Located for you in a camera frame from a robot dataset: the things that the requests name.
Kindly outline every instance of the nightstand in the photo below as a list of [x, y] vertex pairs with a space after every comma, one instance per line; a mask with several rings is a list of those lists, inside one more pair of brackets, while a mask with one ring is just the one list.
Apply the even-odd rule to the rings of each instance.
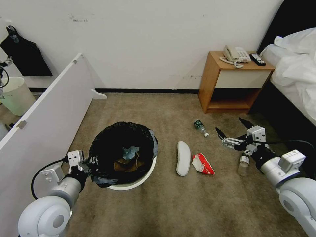
[[265, 66], [251, 61], [236, 69], [221, 56], [218, 51], [207, 56], [198, 93], [203, 111], [248, 113], [275, 68], [267, 61]]

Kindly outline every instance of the white bucket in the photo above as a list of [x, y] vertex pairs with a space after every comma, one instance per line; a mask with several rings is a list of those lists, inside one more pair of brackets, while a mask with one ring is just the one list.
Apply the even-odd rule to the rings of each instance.
[[[5, 85], [7, 78], [3, 78], [2, 83]], [[10, 77], [9, 83], [2, 90], [0, 101], [15, 115], [22, 116], [35, 102], [22, 77]]]

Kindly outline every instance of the white pillow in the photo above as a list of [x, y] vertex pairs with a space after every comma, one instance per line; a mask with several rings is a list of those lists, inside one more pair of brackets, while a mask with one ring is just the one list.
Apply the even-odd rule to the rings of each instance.
[[284, 38], [277, 36], [274, 44], [295, 53], [310, 54], [316, 62], [316, 28], [299, 31]]

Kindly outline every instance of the drawer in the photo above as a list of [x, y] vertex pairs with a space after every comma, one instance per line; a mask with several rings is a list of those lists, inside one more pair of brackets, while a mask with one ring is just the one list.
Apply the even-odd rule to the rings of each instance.
[[215, 87], [261, 88], [270, 72], [269, 70], [221, 70]]

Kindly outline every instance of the black cable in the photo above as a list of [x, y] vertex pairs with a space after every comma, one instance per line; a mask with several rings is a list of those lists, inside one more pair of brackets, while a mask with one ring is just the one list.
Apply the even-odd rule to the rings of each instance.
[[58, 160], [58, 161], [54, 161], [54, 162], [52, 162], [52, 163], [49, 163], [48, 165], [44, 166], [44, 167], [41, 168], [39, 171], [37, 171], [36, 174], [33, 176], [33, 179], [32, 179], [32, 182], [31, 182], [31, 192], [32, 192], [32, 196], [34, 197], [35, 200], [38, 199], [37, 196], [35, 195], [35, 192], [34, 192], [34, 181], [35, 181], [36, 176], [37, 176], [43, 169], [47, 168], [48, 166], [51, 166], [51, 165], [53, 165], [53, 164], [56, 164], [56, 163], [62, 162], [62, 161], [67, 162], [68, 159], [65, 157], [65, 158], [60, 159], [60, 160]]
[[0, 66], [0, 68], [2, 69], [2, 70], [4, 70], [4, 72], [6, 73], [6, 75], [7, 75], [7, 83], [5, 84], [5, 85], [3, 85], [3, 86], [0, 86], [0, 88], [4, 88], [8, 83], [9, 83], [9, 74], [7, 73], [7, 71], [2, 67], [2, 66]]
[[312, 143], [304, 140], [283, 140], [283, 141], [273, 141], [273, 142], [259, 142], [259, 141], [253, 141], [254, 143], [260, 143], [260, 144], [281, 144], [281, 143], [288, 143], [288, 142], [301, 142], [310, 145], [313, 150], [315, 151], [315, 147]]

